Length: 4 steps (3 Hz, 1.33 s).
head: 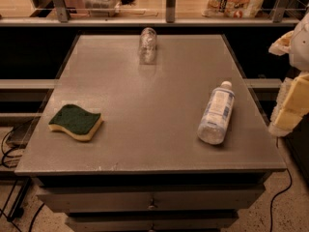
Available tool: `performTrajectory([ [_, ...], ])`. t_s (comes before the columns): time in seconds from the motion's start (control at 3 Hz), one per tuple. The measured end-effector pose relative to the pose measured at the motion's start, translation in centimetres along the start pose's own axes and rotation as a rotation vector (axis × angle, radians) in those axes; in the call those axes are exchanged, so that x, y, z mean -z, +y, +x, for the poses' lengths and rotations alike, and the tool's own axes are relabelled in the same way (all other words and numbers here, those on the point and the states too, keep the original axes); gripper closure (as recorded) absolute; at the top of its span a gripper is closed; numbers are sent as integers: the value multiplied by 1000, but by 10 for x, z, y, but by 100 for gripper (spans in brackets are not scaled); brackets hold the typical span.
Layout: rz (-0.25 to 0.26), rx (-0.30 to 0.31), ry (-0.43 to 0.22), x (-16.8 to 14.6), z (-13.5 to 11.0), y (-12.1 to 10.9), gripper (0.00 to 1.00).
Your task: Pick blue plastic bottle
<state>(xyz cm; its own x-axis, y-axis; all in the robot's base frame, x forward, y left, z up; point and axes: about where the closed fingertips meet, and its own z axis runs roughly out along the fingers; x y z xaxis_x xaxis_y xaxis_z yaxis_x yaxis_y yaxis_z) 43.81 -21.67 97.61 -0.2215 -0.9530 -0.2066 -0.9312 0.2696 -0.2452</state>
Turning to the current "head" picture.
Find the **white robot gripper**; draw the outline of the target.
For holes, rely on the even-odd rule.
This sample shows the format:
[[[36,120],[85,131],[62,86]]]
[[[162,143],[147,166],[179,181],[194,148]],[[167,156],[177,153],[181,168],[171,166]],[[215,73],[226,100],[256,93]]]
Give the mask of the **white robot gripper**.
[[[278,137],[291,133],[304,115],[309,113],[309,14],[277,39],[268,49],[277,56],[289,54],[290,65],[301,73],[286,77],[280,86],[276,105],[270,116],[268,131]]]

